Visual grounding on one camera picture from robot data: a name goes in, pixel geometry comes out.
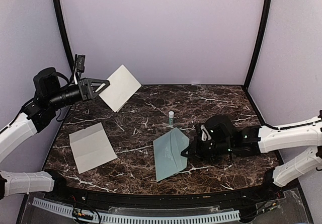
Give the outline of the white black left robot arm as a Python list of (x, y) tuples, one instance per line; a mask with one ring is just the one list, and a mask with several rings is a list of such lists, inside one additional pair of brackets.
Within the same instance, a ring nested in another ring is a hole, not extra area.
[[(77, 83), (61, 86), (66, 76), (49, 67), (34, 78), (35, 95), (19, 110), (15, 118), (1, 130), (1, 160), (8, 157), (24, 141), (44, 130), (56, 117), (56, 112), (80, 101), (94, 99), (110, 82), (83, 78)], [(55, 170), (34, 173), (1, 171), (1, 198), (15, 194), (51, 192), (60, 202), (71, 198), (66, 179)]]

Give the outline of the beige lined letter paper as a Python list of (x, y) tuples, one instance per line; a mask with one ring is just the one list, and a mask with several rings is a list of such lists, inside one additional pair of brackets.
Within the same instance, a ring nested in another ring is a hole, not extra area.
[(140, 82), (124, 65), (112, 73), (108, 81), (110, 85), (99, 96), (114, 112), (120, 111), (141, 87)]

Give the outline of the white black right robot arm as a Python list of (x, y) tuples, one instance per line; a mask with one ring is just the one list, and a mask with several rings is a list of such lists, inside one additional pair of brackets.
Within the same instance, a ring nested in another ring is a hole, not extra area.
[(245, 127), (237, 130), (226, 115), (214, 115), (195, 125), (193, 141), (181, 156), (213, 162), (222, 155), (250, 157), (268, 152), (306, 146), (307, 149), (287, 163), (269, 169), (257, 197), (267, 201), (276, 193), (276, 187), (316, 169), (321, 171), (321, 115), (309, 120), (272, 126)]

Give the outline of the light blue paper envelope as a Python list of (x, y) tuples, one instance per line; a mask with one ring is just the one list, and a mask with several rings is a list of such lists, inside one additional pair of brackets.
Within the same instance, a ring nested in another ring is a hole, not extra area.
[(189, 138), (174, 128), (153, 141), (156, 181), (164, 180), (187, 167), (181, 152), (189, 146)]

